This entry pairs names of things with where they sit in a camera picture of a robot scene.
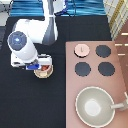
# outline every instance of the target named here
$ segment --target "white bowl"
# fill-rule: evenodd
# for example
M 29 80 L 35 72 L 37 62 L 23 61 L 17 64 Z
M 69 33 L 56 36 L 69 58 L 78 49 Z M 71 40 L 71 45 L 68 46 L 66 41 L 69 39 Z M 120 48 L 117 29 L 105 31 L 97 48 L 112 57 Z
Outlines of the white bowl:
M 105 127 L 114 118 L 112 97 L 99 87 L 87 87 L 76 98 L 76 112 L 79 118 L 91 127 Z

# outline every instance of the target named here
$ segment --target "black table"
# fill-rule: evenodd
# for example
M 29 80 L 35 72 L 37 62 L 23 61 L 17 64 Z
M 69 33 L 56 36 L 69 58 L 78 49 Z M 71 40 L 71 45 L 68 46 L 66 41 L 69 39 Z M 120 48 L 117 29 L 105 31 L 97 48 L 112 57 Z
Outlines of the black table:
M 66 128 L 66 41 L 111 41 L 107 16 L 57 17 L 59 37 L 52 46 L 35 44 L 52 56 L 54 72 L 47 79 L 10 65 L 7 37 L 19 18 L 9 17 L 0 50 L 0 128 Z

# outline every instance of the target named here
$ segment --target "black burner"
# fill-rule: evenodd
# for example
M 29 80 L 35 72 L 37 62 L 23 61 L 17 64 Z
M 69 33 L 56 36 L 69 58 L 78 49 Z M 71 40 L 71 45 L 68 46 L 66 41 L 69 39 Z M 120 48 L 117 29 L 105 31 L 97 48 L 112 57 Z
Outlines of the black burner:
M 100 57 L 106 58 L 111 54 L 111 49 L 106 45 L 99 45 L 96 48 L 96 54 Z
M 91 68 L 89 66 L 89 64 L 87 64 L 86 62 L 79 62 L 76 64 L 75 66 L 75 72 L 77 75 L 79 76 L 87 76 L 91 71 Z
M 98 70 L 103 76 L 112 76 L 115 72 L 114 66 L 109 62 L 100 63 Z

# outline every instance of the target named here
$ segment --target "blue floor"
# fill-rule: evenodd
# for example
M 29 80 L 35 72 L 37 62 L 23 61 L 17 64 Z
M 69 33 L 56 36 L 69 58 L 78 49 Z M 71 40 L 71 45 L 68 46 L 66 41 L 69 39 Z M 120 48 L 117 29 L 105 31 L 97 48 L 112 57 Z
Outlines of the blue floor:
M 43 3 L 38 0 L 14 0 L 10 16 L 43 16 Z M 103 0 L 74 0 L 76 16 L 80 15 L 106 15 Z M 68 11 L 74 15 L 72 0 L 69 0 Z

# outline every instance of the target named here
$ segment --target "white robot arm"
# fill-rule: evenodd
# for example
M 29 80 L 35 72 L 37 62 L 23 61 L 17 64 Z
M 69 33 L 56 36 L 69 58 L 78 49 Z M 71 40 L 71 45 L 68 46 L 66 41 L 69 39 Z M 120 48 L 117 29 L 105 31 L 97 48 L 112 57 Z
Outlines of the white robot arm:
M 58 37 L 52 0 L 43 1 L 44 21 L 20 19 L 14 25 L 8 37 L 8 46 L 12 51 L 11 65 L 26 70 L 38 70 L 42 65 L 52 65 L 50 55 L 38 52 L 33 43 L 53 44 Z

